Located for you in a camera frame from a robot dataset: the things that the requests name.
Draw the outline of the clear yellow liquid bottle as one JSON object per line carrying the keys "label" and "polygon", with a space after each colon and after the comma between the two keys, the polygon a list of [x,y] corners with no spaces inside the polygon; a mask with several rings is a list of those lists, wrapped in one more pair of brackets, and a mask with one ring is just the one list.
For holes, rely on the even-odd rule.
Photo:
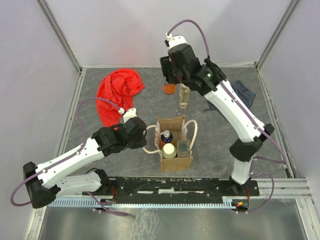
{"label": "clear yellow liquid bottle", "polygon": [[181,109],[187,108],[189,95],[190,95],[190,88],[181,83],[180,89],[179,89],[179,107]]}

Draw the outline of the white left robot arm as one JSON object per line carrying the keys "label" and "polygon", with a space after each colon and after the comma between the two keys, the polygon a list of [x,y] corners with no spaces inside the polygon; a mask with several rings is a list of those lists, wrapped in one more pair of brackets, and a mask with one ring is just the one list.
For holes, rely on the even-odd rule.
{"label": "white left robot arm", "polygon": [[38,165],[32,161],[26,163],[23,177],[31,206],[39,209],[63,195],[97,191],[107,183],[106,176],[98,172],[78,176],[71,173],[125,149],[144,147],[146,133],[146,123],[135,116],[125,123],[100,128],[85,143],[55,159]]}

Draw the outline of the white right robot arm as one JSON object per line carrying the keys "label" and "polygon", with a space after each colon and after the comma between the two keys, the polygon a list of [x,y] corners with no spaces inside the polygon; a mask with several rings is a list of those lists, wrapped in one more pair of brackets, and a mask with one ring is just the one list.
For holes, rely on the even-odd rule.
{"label": "white right robot arm", "polygon": [[258,120],[233,90],[224,72],[209,57],[201,64],[187,43],[170,46],[160,58],[163,76],[169,84],[183,84],[212,103],[236,131],[238,138],[229,148],[234,157],[231,179],[244,185],[250,178],[253,157],[274,131]]}

